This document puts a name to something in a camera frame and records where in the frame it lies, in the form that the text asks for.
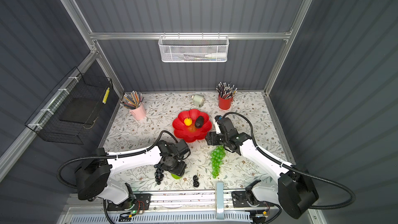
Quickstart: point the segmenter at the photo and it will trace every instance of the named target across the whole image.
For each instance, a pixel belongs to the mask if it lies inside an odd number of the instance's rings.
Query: light green pencil sharpener
[[[192,100],[196,107],[202,107],[203,103],[205,102],[205,98],[198,94],[192,95]]]

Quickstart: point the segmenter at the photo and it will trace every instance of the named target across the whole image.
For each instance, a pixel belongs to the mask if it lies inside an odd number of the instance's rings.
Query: table
[[[254,134],[258,145],[263,146],[281,159],[286,159],[276,130],[268,113],[263,92],[237,92],[231,109],[221,110],[218,107],[218,93],[199,93],[205,97],[205,103],[201,108],[195,107],[191,96],[193,93],[147,93],[143,94],[144,107],[147,117],[137,121],[128,109],[120,107],[113,125],[104,143],[106,152],[132,150],[151,145],[158,137],[161,130],[173,132],[172,122],[181,111],[199,109],[206,112],[210,119],[216,115],[233,111],[245,115],[254,127]],[[250,135],[250,127],[239,116],[230,115],[238,132],[246,132]],[[173,140],[163,134],[162,139],[168,142]],[[164,178],[160,185],[155,182],[153,166],[141,166],[124,171],[115,176],[122,183],[129,183],[133,191],[175,191],[193,189],[214,189],[217,181],[224,183],[225,189],[244,188],[256,179],[272,182],[265,171],[250,160],[236,153],[226,152],[224,164],[220,166],[220,175],[211,177],[210,152],[214,146],[208,146],[206,140],[197,140],[188,143],[191,156],[185,162],[187,168],[181,179],[174,179],[169,172],[164,172]],[[193,187],[192,177],[198,175],[200,186]]]

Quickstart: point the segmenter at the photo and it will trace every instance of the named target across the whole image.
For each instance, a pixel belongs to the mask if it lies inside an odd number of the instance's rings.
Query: green lime
[[[181,177],[179,177],[179,176],[177,176],[177,175],[175,175],[175,174],[173,174],[173,173],[171,173],[172,174],[172,177],[174,178],[174,179],[180,179]]]

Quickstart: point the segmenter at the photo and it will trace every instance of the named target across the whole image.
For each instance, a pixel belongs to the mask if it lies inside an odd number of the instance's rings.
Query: white mesh basket
[[[226,62],[228,37],[217,39],[159,38],[163,62]]]

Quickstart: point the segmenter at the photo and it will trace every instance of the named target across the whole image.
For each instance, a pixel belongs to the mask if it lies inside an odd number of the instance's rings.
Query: red bowl
[[[201,128],[194,128],[195,121],[199,116],[203,116],[204,123]],[[192,124],[186,126],[184,120],[186,118],[192,119]],[[206,137],[206,134],[211,130],[212,123],[209,121],[207,113],[201,112],[198,109],[191,109],[189,111],[183,111],[178,114],[178,117],[173,121],[174,135],[177,138],[182,138],[187,143],[192,143],[197,140],[202,140]]]

